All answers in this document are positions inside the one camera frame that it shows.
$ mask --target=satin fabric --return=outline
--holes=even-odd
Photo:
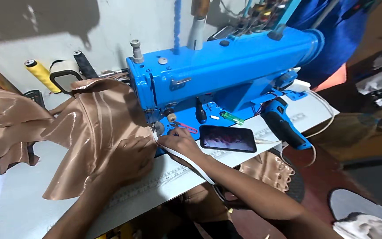
[[[68,152],[43,198],[80,196],[104,169],[119,142],[150,136],[150,127],[132,89],[114,79],[88,79],[72,83],[73,100],[41,136]]]
[[[0,174],[19,162],[35,165],[38,157],[28,154],[31,142],[54,120],[34,101],[0,88]]]
[[[285,193],[295,171],[279,157],[266,151],[241,164],[240,172],[275,187]]]

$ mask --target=smartphone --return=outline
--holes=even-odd
[[[253,131],[249,128],[232,128],[214,125],[200,126],[202,148],[255,153]]]

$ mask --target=white wall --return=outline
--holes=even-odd
[[[213,0],[206,38],[238,13],[244,0]],[[192,25],[192,0],[182,0],[180,43]],[[174,0],[0,0],[0,72],[18,89],[49,92],[23,63],[36,59],[49,67],[54,60],[72,59],[81,50],[97,73],[126,67],[131,39],[141,50],[173,47]]]

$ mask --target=human hand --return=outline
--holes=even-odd
[[[139,181],[153,168],[157,144],[153,136],[130,137],[120,141],[101,177],[114,189]]]
[[[188,130],[185,128],[175,128],[171,130],[169,135],[163,135],[159,137],[157,143],[175,150],[176,152],[186,156],[198,165],[208,157],[208,155],[201,151],[197,143],[194,141],[194,138],[191,136],[190,132],[188,132]],[[178,163],[192,168],[191,165],[185,162],[185,160],[178,158],[170,153],[168,153],[168,155]]]

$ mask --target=screwdriver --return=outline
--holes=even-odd
[[[207,121],[206,111],[204,111],[203,105],[198,97],[196,97],[195,117],[200,124],[204,124]]]

